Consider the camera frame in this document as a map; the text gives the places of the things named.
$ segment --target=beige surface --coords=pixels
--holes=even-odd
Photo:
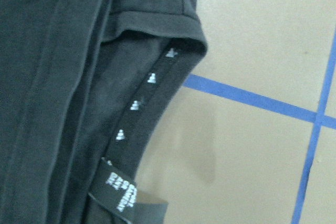
[[[198,13],[209,52],[194,74],[317,110],[336,0],[198,0]],[[138,186],[170,203],[165,224],[290,224],[311,129],[182,88],[151,138]],[[336,223],[335,134],[322,129],[300,224]]]
[[[198,0],[198,13],[209,54],[195,74],[317,109],[336,0]]]
[[[311,124],[188,88],[138,171],[166,199],[166,224],[289,223]]]
[[[300,224],[336,223],[336,131],[322,128]]]
[[[333,85],[331,86],[326,115],[336,118],[336,73],[334,72]]]

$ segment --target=blue tape line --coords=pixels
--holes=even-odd
[[[313,123],[316,113],[272,98],[191,74],[183,86]]]
[[[326,118],[327,119],[329,118],[329,117],[324,116],[324,113],[327,107],[327,101],[328,101],[328,97],[329,97],[329,93],[331,89],[331,82],[332,82],[332,77],[333,77],[333,73],[335,70],[335,64],[336,64],[336,33],[334,35],[330,57],[329,57],[328,65],[327,65],[327,70],[324,76],[324,82],[323,82],[322,92],[320,96],[319,107],[317,110],[316,120],[314,122],[313,130],[311,133],[306,161],[304,162],[301,182],[300,182],[297,200],[296,200],[296,204],[294,208],[294,213],[292,216],[292,224],[298,224],[300,222],[303,203],[305,201],[305,196],[306,196],[310,169],[311,169],[311,166],[314,160],[316,147],[317,147],[317,143],[318,143],[318,139],[319,139],[319,135],[321,131],[322,121],[325,121]]]
[[[336,118],[325,115],[322,121],[322,126],[336,130]]]

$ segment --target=black t-shirt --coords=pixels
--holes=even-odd
[[[123,223],[90,186],[103,161],[134,179],[204,57],[196,0],[0,0],[0,9],[0,223]]]

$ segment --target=white printed logo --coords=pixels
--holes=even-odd
[[[178,53],[175,52],[174,48],[171,48],[169,52],[166,54],[166,57],[174,58],[176,55],[178,55]]]
[[[132,104],[132,107],[130,107],[130,110],[139,110],[140,102],[139,101],[134,101]]]
[[[112,186],[115,190],[119,190],[120,188],[126,190],[124,196],[121,198],[117,206],[117,209],[120,212],[123,212],[125,207],[134,206],[134,203],[137,199],[137,189],[133,184],[127,180],[124,180],[121,176],[114,172],[110,174],[110,177],[106,180],[105,183]]]
[[[147,80],[148,83],[156,83],[156,74],[155,73],[151,73],[151,76],[149,77],[149,79]]]
[[[125,139],[125,134],[124,134],[124,130],[120,129],[118,132],[117,137],[115,138],[116,140],[123,140]]]

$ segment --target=black label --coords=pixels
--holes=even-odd
[[[136,183],[113,165],[101,160],[89,196],[100,206],[127,223],[134,219]]]

